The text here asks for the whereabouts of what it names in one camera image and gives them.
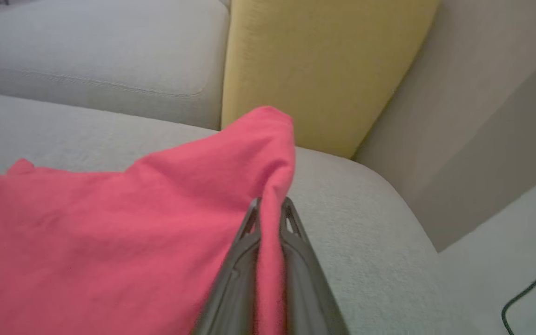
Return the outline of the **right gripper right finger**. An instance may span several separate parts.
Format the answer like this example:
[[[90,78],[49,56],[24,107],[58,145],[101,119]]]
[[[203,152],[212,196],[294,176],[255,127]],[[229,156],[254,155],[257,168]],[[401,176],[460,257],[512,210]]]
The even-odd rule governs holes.
[[[349,335],[293,201],[281,205],[280,243],[286,267],[286,333]]]

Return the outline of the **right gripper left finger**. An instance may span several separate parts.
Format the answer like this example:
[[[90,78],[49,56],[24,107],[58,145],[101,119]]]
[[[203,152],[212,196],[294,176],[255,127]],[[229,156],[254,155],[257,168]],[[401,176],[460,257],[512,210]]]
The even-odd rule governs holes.
[[[252,335],[255,332],[260,206],[260,199],[251,201],[196,320],[193,335]]]

